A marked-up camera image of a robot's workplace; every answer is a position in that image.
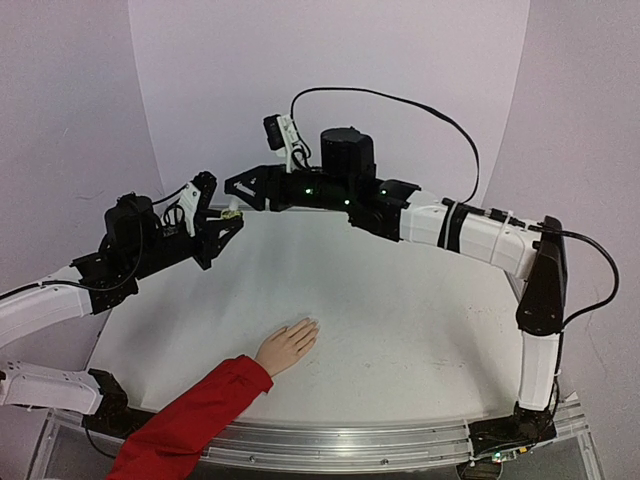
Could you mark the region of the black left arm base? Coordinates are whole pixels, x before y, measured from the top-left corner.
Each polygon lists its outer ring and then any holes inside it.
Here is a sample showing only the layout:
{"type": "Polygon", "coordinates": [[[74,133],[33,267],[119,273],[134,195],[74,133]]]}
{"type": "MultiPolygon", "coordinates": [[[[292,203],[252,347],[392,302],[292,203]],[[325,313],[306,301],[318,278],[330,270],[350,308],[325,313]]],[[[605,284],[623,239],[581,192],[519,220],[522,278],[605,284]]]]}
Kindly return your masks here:
{"type": "Polygon", "coordinates": [[[88,373],[97,381],[98,391],[102,395],[96,412],[83,416],[82,425],[88,430],[127,439],[153,416],[152,413],[129,406],[125,390],[111,373],[93,368],[88,373]]]}

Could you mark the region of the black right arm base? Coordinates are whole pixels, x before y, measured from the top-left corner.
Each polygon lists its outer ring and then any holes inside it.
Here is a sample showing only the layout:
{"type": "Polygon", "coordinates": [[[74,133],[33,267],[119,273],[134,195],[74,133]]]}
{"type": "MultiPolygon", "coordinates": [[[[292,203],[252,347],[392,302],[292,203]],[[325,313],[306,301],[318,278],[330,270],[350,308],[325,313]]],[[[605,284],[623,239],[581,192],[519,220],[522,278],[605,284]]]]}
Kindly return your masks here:
{"type": "Polygon", "coordinates": [[[504,417],[474,421],[469,425],[469,439],[474,459],[495,453],[530,448],[556,437],[555,411],[546,407],[530,410],[515,403],[513,412],[504,417]]]}

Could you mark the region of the yellow nail polish bottle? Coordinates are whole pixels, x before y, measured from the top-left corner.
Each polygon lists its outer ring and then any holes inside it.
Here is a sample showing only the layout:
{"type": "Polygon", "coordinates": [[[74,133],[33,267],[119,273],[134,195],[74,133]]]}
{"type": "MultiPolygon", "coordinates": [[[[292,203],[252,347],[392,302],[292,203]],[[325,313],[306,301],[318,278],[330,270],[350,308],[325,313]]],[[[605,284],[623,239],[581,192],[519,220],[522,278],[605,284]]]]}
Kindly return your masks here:
{"type": "Polygon", "coordinates": [[[240,210],[223,210],[221,212],[222,220],[239,220],[244,217],[244,214],[240,210]]]}

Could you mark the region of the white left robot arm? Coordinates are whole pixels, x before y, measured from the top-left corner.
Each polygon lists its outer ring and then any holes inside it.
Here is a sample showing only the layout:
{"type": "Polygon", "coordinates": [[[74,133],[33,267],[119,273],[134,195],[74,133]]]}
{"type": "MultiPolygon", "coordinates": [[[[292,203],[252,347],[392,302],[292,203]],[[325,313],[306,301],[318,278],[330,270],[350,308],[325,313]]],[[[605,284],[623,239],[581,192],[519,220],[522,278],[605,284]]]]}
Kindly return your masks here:
{"type": "MultiPolygon", "coordinates": [[[[29,285],[1,296],[1,344],[69,319],[99,315],[138,293],[139,280],[184,260],[212,266],[243,225],[236,208],[214,210],[200,192],[186,189],[170,224],[153,202],[134,193],[105,214],[106,234],[97,252],[77,258],[29,285]]],[[[20,361],[1,361],[3,405],[97,413],[117,385],[109,373],[69,371],[20,361]]]]}

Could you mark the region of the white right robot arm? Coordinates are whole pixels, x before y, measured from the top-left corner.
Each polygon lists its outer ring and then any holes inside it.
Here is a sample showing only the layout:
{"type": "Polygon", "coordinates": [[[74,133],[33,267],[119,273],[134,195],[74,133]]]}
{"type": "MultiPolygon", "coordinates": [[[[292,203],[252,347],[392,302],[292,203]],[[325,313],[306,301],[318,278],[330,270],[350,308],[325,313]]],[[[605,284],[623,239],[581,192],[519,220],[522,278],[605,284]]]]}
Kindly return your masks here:
{"type": "Polygon", "coordinates": [[[560,222],[541,224],[450,199],[419,199],[420,186],[376,176],[373,139],[355,128],[320,136],[321,164],[297,158],[259,165],[226,180],[224,191],[257,211],[304,207],[344,212],[351,226],[394,241],[437,247],[496,267],[525,283],[516,310],[523,350],[517,406],[542,412],[559,368],[567,266],[560,222]]]}

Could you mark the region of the red sleeved forearm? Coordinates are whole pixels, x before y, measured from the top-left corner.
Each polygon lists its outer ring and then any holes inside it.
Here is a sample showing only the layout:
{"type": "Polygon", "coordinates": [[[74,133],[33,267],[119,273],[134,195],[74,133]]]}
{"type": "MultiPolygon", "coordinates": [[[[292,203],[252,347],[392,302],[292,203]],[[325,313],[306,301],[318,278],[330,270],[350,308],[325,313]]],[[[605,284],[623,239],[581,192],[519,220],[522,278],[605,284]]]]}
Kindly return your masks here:
{"type": "Polygon", "coordinates": [[[227,359],[129,436],[109,479],[185,479],[209,442],[273,381],[253,359],[227,359]]]}

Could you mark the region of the mannequin hand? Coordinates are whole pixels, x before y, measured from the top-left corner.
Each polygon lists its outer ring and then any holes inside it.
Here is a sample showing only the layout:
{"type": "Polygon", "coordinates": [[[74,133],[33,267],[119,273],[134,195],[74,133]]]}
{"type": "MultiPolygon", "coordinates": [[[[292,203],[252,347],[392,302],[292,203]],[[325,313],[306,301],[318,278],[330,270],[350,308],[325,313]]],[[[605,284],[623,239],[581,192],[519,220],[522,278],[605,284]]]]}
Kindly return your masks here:
{"type": "Polygon", "coordinates": [[[275,377],[301,360],[315,345],[318,334],[318,322],[310,318],[285,326],[262,342],[254,360],[275,377]]]}

